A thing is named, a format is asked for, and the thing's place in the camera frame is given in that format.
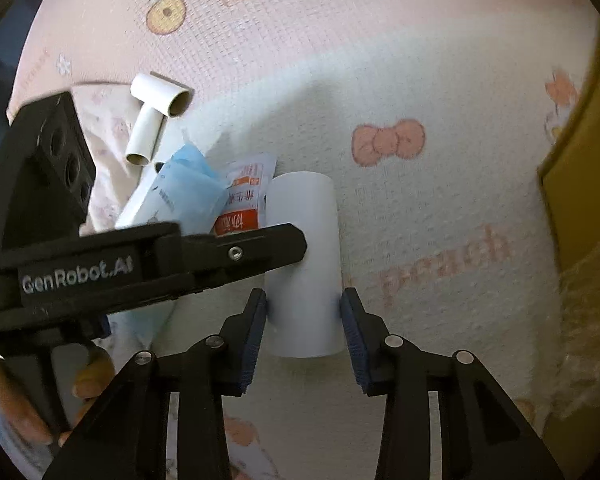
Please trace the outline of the person's left hand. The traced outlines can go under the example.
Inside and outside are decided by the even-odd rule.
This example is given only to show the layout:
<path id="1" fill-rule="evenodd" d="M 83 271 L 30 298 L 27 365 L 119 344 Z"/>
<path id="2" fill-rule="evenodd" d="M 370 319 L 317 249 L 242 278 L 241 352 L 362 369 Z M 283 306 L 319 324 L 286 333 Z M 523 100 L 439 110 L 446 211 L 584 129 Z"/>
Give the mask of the person's left hand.
<path id="1" fill-rule="evenodd" d="M 94 405 L 97 398 L 114 379 L 115 374 L 114 363 L 111 361 L 110 355 L 102 348 L 92 347 L 87 366 L 76 373 L 76 380 L 72 386 L 72 395 L 82 401 L 73 427 Z M 50 431 L 20 385 L 7 373 L 2 358 L 0 358 L 0 410 L 16 433 L 28 442 L 45 445 L 57 442 L 63 446 L 71 434 L 70 431 L 62 434 L 53 434 Z"/>

